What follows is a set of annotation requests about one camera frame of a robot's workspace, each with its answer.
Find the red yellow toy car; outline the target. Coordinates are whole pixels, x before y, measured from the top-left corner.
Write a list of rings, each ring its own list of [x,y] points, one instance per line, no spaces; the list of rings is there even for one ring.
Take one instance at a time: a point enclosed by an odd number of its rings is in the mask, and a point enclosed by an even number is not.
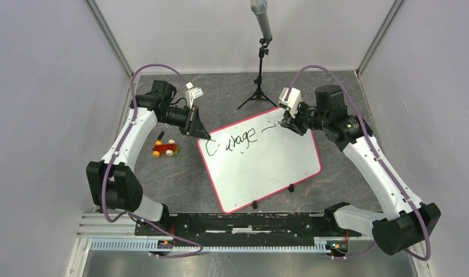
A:
[[[179,152],[179,146],[174,140],[169,140],[167,143],[162,141],[156,141],[154,147],[152,148],[152,155],[154,157],[159,157],[161,155],[173,156],[177,155]]]

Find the pink framed whiteboard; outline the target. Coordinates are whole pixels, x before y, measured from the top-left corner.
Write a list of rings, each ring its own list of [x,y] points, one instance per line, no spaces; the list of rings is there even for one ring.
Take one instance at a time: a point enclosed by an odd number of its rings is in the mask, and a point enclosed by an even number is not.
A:
[[[283,109],[273,108],[212,131],[210,140],[198,140],[223,213],[241,210],[321,172],[313,133],[299,136],[269,123],[281,121],[283,115]]]

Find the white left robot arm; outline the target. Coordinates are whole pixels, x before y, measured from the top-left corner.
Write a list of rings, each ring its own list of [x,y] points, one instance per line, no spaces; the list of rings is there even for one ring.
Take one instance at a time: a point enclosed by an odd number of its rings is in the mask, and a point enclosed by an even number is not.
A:
[[[176,126],[182,135],[209,140],[210,134],[193,101],[203,96],[199,87],[186,84],[186,104],[176,106],[176,88],[166,81],[154,81],[151,91],[132,98],[125,125],[107,153],[98,162],[89,162],[86,175],[95,205],[103,212],[114,209],[149,220],[157,235],[171,228],[166,205],[145,196],[134,174],[137,158],[146,138],[158,123]]]

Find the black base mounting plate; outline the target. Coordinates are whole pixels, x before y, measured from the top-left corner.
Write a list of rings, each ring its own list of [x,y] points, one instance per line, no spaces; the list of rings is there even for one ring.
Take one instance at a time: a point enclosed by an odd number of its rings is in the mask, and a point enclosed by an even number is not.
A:
[[[356,231],[332,227],[322,213],[178,213],[160,222],[159,227],[175,235],[174,246],[204,248],[312,246],[315,237],[358,237]]]

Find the black tripod stand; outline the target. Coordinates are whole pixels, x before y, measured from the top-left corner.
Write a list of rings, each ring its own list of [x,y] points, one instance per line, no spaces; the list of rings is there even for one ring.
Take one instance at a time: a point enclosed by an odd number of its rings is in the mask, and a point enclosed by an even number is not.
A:
[[[264,101],[264,102],[269,102],[272,104],[274,107],[277,107],[277,105],[263,92],[262,90],[262,67],[263,67],[263,59],[266,55],[269,54],[269,43],[270,40],[261,38],[259,40],[260,43],[260,48],[258,52],[258,57],[259,57],[259,69],[258,69],[258,75],[254,79],[254,84],[256,85],[256,90],[254,93],[247,98],[241,105],[237,107],[237,109],[241,109],[245,104],[247,104],[249,101]]]

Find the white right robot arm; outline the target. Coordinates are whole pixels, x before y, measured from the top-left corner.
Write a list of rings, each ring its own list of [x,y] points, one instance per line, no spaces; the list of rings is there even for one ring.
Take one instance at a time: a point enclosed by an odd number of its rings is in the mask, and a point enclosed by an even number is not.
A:
[[[381,205],[382,212],[372,212],[347,202],[335,204],[324,210],[323,228],[330,235],[344,230],[366,235],[388,255],[424,242],[426,260],[441,211],[434,203],[425,204],[399,177],[360,113],[349,114],[346,96],[344,88],[324,85],[315,90],[315,106],[302,101],[295,88],[283,88],[278,100],[284,111],[281,127],[300,136],[308,130],[324,132],[360,171]]]

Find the silver microphone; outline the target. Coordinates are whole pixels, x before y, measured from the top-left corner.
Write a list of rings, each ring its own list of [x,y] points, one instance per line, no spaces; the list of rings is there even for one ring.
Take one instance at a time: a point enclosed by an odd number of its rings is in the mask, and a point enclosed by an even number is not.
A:
[[[263,39],[267,42],[272,41],[273,35],[271,32],[270,23],[267,15],[267,1],[251,0],[250,8],[257,19]]]

